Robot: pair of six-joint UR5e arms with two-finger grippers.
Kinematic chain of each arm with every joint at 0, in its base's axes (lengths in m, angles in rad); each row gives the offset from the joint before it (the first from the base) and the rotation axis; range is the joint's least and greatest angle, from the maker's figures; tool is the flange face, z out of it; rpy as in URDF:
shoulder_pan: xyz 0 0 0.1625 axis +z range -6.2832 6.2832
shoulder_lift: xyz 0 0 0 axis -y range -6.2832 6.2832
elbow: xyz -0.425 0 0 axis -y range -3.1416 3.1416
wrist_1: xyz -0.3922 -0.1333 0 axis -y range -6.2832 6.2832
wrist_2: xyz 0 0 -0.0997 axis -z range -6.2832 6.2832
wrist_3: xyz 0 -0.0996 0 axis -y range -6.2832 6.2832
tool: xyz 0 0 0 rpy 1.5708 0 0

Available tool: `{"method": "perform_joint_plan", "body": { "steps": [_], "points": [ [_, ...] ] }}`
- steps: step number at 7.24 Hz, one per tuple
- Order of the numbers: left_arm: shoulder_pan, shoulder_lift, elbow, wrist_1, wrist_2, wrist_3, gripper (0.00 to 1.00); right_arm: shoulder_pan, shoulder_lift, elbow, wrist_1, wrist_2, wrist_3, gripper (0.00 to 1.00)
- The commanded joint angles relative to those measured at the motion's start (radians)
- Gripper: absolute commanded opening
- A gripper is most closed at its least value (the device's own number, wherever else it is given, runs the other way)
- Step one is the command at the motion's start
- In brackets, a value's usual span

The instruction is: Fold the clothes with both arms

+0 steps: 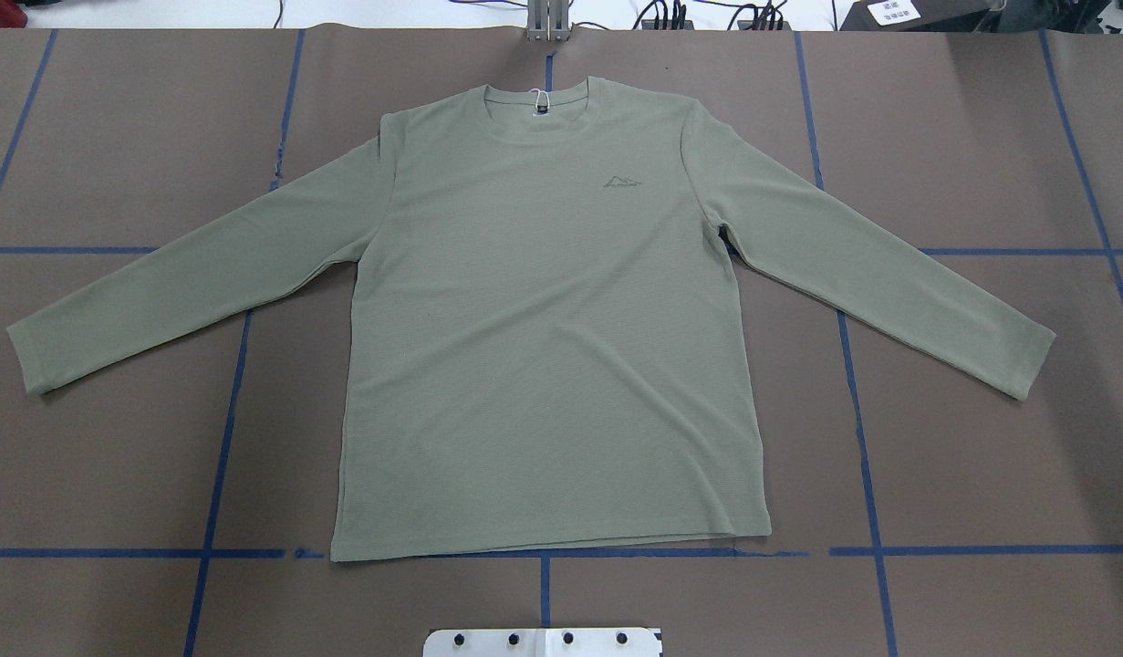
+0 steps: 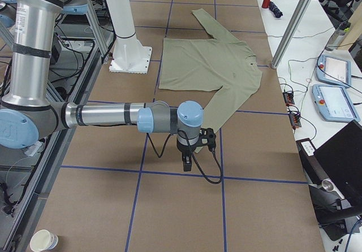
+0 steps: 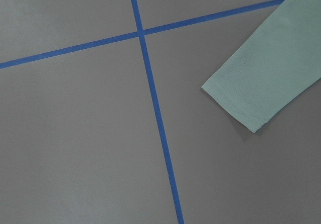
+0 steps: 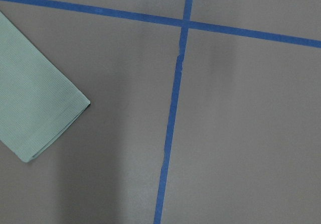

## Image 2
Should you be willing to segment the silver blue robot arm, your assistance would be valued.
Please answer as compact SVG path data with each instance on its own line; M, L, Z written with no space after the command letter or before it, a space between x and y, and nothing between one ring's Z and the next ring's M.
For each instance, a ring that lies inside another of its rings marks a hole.
M171 108L165 102L77 105L46 99L54 24L64 8L80 12L88 0L16 0L9 92L1 99L1 145L22 149L56 131L75 126L135 125L140 132L177 136L183 169L201 146L202 107L194 101Z
M6 28L11 28L15 24L16 7L16 0L1 0L1 23Z

